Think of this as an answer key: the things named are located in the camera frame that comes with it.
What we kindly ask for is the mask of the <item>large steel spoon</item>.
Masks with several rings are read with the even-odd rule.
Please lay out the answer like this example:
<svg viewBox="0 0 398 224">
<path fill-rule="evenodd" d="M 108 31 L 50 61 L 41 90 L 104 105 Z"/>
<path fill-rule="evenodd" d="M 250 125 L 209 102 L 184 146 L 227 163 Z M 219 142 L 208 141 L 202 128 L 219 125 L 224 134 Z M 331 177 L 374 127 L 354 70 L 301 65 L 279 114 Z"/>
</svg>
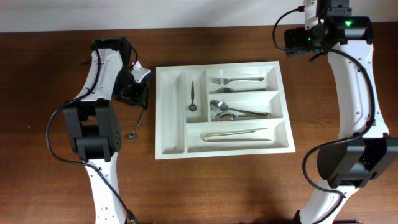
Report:
<svg viewBox="0 0 398 224">
<path fill-rule="evenodd" d="M 244 120 L 244 119 L 258 119 L 258 118 L 268 118 L 270 113 L 263 113 L 260 115 L 250 115 L 250 114 L 232 114 L 232 113 L 219 113 L 215 116 L 215 121 L 234 121 L 234 120 Z"/>
<path fill-rule="evenodd" d="M 259 116 L 259 117 L 265 117 L 265 118 L 271 117 L 271 114 L 268 112 L 260 112 L 259 113 L 259 112 L 231 108 L 225 102 L 220 101 L 220 100 L 211 100 L 210 106 L 212 109 L 214 109 L 216 112 L 219 112 L 219 113 L 225 113 L 227 111 L 236 111 L 236 112 L 244 113 L 244 114 L 251 115 L 251 116 Z"/>
</svg>

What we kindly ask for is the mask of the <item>steel tongs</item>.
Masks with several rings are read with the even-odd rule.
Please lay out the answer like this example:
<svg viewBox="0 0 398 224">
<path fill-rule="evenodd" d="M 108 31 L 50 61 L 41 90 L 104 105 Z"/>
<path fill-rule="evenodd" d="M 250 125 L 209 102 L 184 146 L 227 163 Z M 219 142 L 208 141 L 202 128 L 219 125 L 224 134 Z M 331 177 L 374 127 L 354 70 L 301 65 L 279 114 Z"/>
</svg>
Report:
<svg viewBox="0 0 398 224">
<path fill-rule="evenodd" d="M 210 133 L 202 136 L 201 138 L 205 142 L 269 142 L 274 140 L 264 132 L 267 132 L 267 128 Z"/>
</svg>

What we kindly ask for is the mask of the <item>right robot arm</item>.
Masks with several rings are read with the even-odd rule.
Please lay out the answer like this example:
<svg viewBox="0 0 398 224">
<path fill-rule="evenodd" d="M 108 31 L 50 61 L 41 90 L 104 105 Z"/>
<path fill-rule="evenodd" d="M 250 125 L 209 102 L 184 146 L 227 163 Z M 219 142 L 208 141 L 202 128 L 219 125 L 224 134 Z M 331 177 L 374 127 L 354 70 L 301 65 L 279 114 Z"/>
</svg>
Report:
<svg viewBox="0 0 398 224">
<path fill-rule="evenodd" d="M 293 222 L 335 223 L 346 201 L 397 159 L 397 139 L 390 136 L 377 99 L 370 18 L 354 16 L 349 1 L 306 0 L 297 11 L 304 13 L 305 23 L 284 32 L 282 50 L 290 57 L 327 57 L 340 129 L 336 141 L 310 150 L 317 155 L 320 180 Z"/>
</svg>

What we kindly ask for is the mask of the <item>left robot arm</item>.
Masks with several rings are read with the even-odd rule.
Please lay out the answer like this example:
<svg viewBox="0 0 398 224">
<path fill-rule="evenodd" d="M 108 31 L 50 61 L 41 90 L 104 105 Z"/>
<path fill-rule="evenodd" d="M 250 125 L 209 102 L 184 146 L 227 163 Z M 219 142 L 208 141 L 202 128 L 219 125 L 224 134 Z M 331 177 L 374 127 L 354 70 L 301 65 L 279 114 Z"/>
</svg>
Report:
<svg viewBox="0 0 398 224">
<path fill-rule="evenodd" d="M 90 49 L 86 82 L 62 107 L 68 137 L 90 180 L 95 222 L 137 223 L 119 194 L 116 166 L 123 135 L 111 100 L 146 110 L 150 70 L 130 61 L 137 52 L 125 37 L 96 39 Z"/>
</svg>

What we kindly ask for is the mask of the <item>white plastic cutlery tray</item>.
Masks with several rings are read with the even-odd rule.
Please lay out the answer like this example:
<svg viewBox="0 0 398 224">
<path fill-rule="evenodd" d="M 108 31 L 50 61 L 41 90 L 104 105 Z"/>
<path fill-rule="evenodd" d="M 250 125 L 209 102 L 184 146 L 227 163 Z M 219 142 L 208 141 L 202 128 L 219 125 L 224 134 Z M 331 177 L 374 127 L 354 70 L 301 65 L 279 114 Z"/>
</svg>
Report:
<svg viewBox="0 0 398 224">
<path fill-rule="evenodd" d="M 235 81 L 218 85 L 216 78 L 263 77 L 261 82 Z M 197 110 L 191 103 L 191 81 L 195 86 Z M 215 93 L 223 87 L 234 90 L 266 91 Z M 215 121 L 219 114 L 210 106 L 220 100 L 229 107 L 253 112 L 268 112 L 270 118 Z M 244 114 L 236 111 L 225 113 Z M 267 128 L 269 142 L 205 142 L 202 136 L 244 129 Z M 156 69 L 157 159 L 278 154 L 295 152 L 294 139 L 278 61 L 158 67 Z"/>
</svg>

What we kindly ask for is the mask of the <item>steel fork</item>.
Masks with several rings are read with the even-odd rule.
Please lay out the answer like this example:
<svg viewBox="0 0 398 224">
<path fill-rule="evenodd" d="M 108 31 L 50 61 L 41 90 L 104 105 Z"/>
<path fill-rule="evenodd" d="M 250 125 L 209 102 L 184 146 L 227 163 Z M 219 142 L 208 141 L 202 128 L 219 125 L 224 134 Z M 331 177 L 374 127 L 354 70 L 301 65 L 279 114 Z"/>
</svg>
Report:
<svg viewBox="0 0 398 224">
<path fill-rule="evenodd" d="M 216 77 L 211 77 L 210 81 L 212 83 L 218 84 L 218 85 L 227 85 L 230 82 L 235 82 L 235 81 L 248 81 L 248 82 L 261 82 L 263 81 L 263 77 L 249 77 L 249 78 L 216 78 Z"/>
<path fill-rule="evenodd" d="M 254 90 L 234 90 L 232 88 L 223 87 L 215 90 L 215 93 L 237 93 L 237 92 L 252 92 L 252 91 L 266 91 L 266 89 L 254 89 Z"/>
</svg>

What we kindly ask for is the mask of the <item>small steel teaspoon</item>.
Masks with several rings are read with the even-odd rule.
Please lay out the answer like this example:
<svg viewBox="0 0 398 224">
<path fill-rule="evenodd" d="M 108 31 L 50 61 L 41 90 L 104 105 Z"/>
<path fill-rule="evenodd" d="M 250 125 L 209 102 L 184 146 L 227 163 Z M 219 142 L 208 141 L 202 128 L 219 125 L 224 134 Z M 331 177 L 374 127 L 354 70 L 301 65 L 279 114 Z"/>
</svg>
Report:
<svg viewBox="0 0 398 224">
<path fill-rule="evenodd" d="M 191 103 L 188 106 L 188 109 L 192 112 L 197 110 L 197 106 L 195 104 L 195 86 L 194 86 L 194 82 L 191 81 L 191 91 L 190 91 L 190 98 L 191 98 Z"/>
<path fill-rule="evenodd" d="M 145 111 L 146 111 L 146 109 L 142 109 L 134 129 L 130 133 L 127 134 L 128 141 L 132 141 L 133 139 L 137 138 L 137 129 L 142 121 Z"/>
</svg>

